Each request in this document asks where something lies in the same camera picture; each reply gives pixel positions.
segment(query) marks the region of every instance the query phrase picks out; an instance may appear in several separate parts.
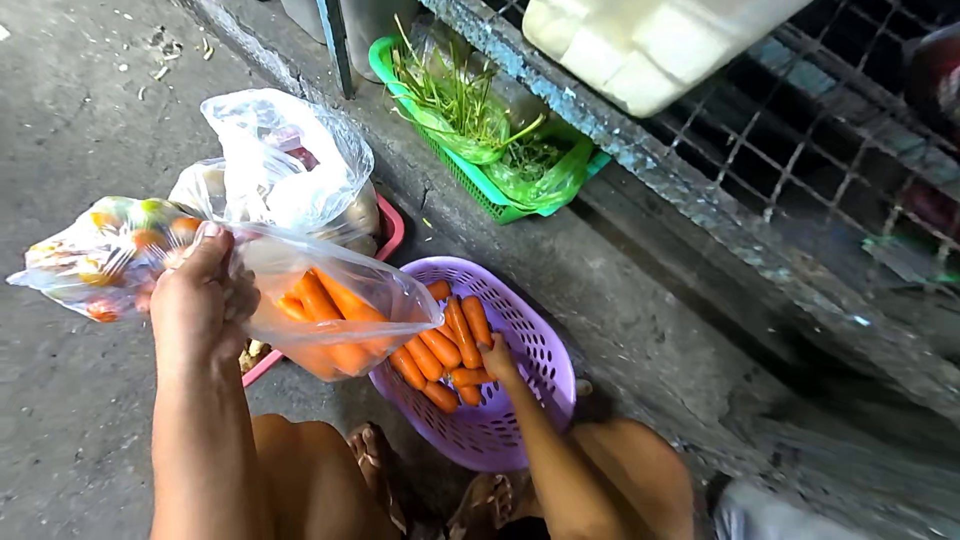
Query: bag of tomatoes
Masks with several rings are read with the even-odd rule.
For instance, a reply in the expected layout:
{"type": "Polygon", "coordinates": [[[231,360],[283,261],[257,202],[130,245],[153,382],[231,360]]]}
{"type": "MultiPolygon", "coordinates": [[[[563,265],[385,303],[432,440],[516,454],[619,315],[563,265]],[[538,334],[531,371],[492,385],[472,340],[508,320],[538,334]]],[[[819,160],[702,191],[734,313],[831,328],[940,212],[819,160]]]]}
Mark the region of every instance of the bag of tomatoes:
{"type": "Polygon", "coordinates": [[[104,197],[31,246],[26,270],[7,282],[110,323],[148,310],[156,279],[180,259],[201,223],[163,199],[104,197]]]}

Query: leg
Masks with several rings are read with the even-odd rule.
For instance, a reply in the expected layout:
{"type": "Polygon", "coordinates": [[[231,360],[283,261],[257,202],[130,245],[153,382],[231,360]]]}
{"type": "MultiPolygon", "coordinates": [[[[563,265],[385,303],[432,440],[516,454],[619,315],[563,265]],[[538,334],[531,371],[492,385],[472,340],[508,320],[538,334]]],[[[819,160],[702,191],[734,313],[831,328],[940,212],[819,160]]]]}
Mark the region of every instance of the leg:
{"type": "Polygon", "coordinates": [[[633,530],[654,538],[693,538],[693,489],[673,448],[640,422],[616,419],[583,424],[570,431],[571,442],[593,465],[608,494],[633,530]]]}
{"type": "Polygon", "coordinates": [[[277,538],[399,538],[339,432],[323,422],[253,418],[277,538]]]}
{"type": "MultiPolygon", "coordinates": [[[[640,422],[617,419],[577,426],[567,440],[603,484],[636,538],[693,538],[690,477],[677,453],[659,435],[640,422]]],[[[511,482],[517,489],[514,493],[513,489],[495,489],[492,481],[482,479],[484,475],[470,485],[460,510],[450,520],[469,529],[467,540],[494,538],[490,530],[500,527],[496,518],[505,507],[512,509],[505,521],[543,517],[533,482],[511,482]]]]}

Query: bag of carrots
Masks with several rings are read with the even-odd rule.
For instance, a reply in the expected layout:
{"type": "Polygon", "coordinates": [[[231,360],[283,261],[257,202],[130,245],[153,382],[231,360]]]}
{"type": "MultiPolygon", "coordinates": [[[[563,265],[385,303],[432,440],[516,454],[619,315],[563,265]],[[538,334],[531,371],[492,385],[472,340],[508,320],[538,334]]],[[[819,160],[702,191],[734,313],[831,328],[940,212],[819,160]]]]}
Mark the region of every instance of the bag of carrots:
{"type": "Polygon", "coordinates": [[[422,284],[383,262],[270,225],[228,227],[231,265],[253,271],[260,291],[250,336],[322,380],[366,375],[444,321],[422,284]]]}

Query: white container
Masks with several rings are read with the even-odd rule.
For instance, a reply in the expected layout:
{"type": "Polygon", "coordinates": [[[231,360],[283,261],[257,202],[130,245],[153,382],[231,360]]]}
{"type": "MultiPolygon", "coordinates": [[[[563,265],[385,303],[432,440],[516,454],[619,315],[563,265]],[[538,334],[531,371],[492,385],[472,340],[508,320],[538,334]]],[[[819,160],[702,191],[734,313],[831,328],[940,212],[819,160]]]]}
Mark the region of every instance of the white container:
{"type": "Polygon", "coordinates": [[[530,0],[523,34],[626,112],[650,116],[810,0],[530,0]]]}

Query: fingernail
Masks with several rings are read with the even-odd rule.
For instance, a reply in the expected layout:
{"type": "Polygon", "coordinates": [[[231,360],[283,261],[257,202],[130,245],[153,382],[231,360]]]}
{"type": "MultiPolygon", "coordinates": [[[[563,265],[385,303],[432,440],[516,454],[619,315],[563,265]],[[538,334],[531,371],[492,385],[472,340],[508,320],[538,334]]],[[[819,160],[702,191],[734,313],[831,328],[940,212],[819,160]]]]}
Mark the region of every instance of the fingernail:
{"type": "Polygon", "coordinates": [[[212,221],[204,221],[201,225],[201,233],[203,236],[216,236],[223,229],[220,225],[213,223],[212,221]]]}

